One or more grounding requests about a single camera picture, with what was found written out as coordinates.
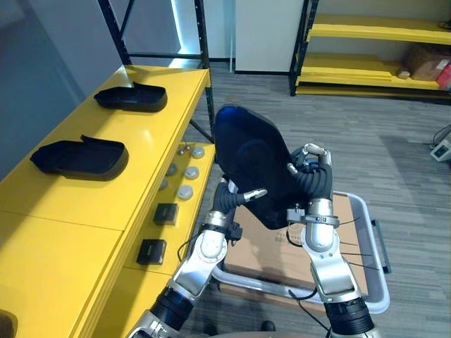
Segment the floor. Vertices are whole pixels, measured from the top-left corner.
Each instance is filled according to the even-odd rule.
[[[381,222],[393,267],[386,276],[390,307],[373,317],[384,337],[450,337],[451,169],[435,162],[423,143],[451,123],[451,108],[391,99],[289,97],[286,76],[230,74],[225,63],[214,63],[212,80],[216,110],[228,102],[255,110],[278,126],[290,150],[306,142],[331,149],[335,189],[360,195]],[[208,128],[204,102],[194,119]],[[205,142],[192,127],[185,140]],[[220,175],[214,165],[198,223]],[[214,287],[184,331],[200,332],[205,323],[217,325],[219,333],[257,330],[266,319],[280,331],[325,335],[301,310],[246,301]]]

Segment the black box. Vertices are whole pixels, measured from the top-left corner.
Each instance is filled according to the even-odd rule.
[[[175,225],[178,205],[175,203],[158,203],[156,206],[154,222],[158,225]]]
[[[166,241],[163,239],[143,239],[136,263],[141,265],[163,264]]]

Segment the black rubber sleeve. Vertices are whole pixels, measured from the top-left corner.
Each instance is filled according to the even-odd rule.
[[[361,297],[341,303],[325,303],[324,307],[332,331],[336,334],[362,334],[374,328],[368,308]]]
[[[150,308],[150,312],[174,330],[179,331],[190,316],[192,308],[193,305],[187,298],[166,287]]]
[[[298,172],[295,180],[302,196],[308,199],[332,199],[333,175],[329,165],[320,164],[311,172]]]
[[[232,194],[229,192],[228,184],[226,182],[218,184],[214,193],[213,210],[220,211],[224,215],[227,215],[229,211],[244,203],[245,198],[243,194]]]

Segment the yellow shelving unit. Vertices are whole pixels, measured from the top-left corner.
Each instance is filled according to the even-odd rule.
[[[451,32],[438,27],[436,22],[362,15],[317,15],[307,41],[312,37],[352,37],[451,44]]]
[[[142,315],[142,312],[152,306],[178,267],[177,250],[192,235],[197,211],[202,202],[215,154],[213,144],[189,145],[191,147],[203,146],[205,155],[199,159],[191,157],[188,153],[174,155],[172,162],[177,166],[178,171],[175,175],[166,177],[168,186],[155,196],[149,213],[142,223],[121,273],[114,284],[113,291],[106,302],[93,337],[125,337]],[[192,165],[199,168],[199,177],[188,180],[183,177],[183,173],[188,166]],[[177,190],[182,184],[188,184],[194,190],[193,196],[187,201],[183,201],[176,196]],[[152,221],[158,203],[178,204],[177,220],[174,225],[157,225]],[[162,265],[140,265],[136,263],[143,239],[166,240]],[[185,255],[186,248],[187,246],[183,250],[183,255]]]
[[[401,66],[398,62],[375,58],[365,54],[307,54],[297,85],[299,82],[320,82],[439,90],[435,81],[400,79],[396,76],[396,70]]]
[[[414,90],[405,88],[356,87],[356,86],[314,86],[304,85],[296,88],[296,94],[304,95],[345,95],[379,97],[416,97],[425,99],[451,99],[447,92],[433,90]]]
[[[122,111],[103,108],[93,98],[100,90],[133,82],[165,87],[166,106],[157,113]],[[209,86],[207,69],[121,66],[0,182],[0,309],[17,317],[16,338],[92,336]],[[82,134],[124,143],[129,159],[118,177],[71,180],[45,174],[30,161],[39,147],[79,141]],[[190,214],[181,212],[179,231],[162,232],[171,242],[168,254],[173,238],[179,243],[192,230],[214,157],[213,145],[204,148],[205,156],[195,160],[200,176],[192,181],[194,196],[183,202]],[[184,159],[191,163],[187,154]],[[182,182],[182,172],[178,175]],[[175,260],[166,261],[169,270]]]
[[[435,81],[419,81],[411,78],[400,79],[396,72],[401,68],[399,61],[382,61],[376,56],[365,54],[309,53],[308,43],[313,37],[337,37],[357,39],[385,39],[403,42],[420,42],[451,45],[451,32],[439,27],[437,22],[409,18],[382,18],[364,15],[316,14],[319,0],[306,0],[295,45],[295,54],[290,66],[290,92],[306,94],[319,89],[304,82],[365,87],[387,87],[412,89],[411,96],[421,96],[418,90],[440,92]],[[338,90],[337,87],[323,90],[322,93],[345,94],[359,90],[358,87]],[[386,96],[387,91],[365,90],[365,95],[375,93]],[[399,96],[409,96],[407,92]]]

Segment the cardboard box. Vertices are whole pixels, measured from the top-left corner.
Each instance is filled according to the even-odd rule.
[[[448,63],[435,81],[440,85],[440,89],[451,91],[451,63]]]
[[[339,217],[340,222],[344,223],[353,220],[351,203],[347,196],[334,194],[333,205],[334,214]],[[234,247],[229,246],[228,254],[224,261],[224,270],[229,273],[296,287],[310,289],[315,287],[310,271],[310,257],[303,248],[298,248],[288,243],[285,236],[286,228],[281,230],[266,229],[243,206],[237,208],[234,221],[242,226],[243,236]],[[304,225],[302,224],[289,226],[292,241],[300,242],[300,234],[303,227]],[[362,265],[354,222],[341,225],[337,232],[341,242],[340,250],[343,253],[355,254],[343,254],[343,256],[350,263]],[[363,267],[351,265],[351,269],[362,293],[368,294]],[[285,297],[263,294],[225,284],[222,284],[220,288],[227,293],[244,296],[256,301],[265,301],[290,307],[297,306],[295,301]],[[304,303],[308,304],[309,309],[323,310],[323,306]]]
[[[450,61],[448,46],[414,44],[404,60],[404,66],[413,80],[435,81]]]

